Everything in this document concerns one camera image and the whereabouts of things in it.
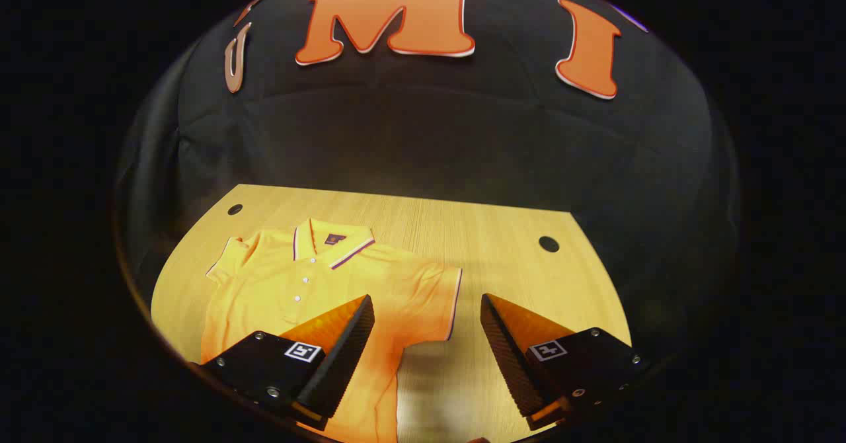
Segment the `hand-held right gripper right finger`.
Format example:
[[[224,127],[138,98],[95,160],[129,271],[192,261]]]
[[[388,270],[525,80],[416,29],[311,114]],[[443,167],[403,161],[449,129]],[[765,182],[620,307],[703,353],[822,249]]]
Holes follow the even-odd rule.
[[[481,326],[531,430],[597,418],[652,368],[646,355],[605,329],[571,331],[489,293],[481,296]]]

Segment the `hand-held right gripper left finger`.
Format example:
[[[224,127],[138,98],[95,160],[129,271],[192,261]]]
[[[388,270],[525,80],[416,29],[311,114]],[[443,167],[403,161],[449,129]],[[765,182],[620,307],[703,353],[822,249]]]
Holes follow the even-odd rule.
[[[264,412],[324,430],[374,325],[371,296],[363,295],[281,335],[253,331],[199,368]]]

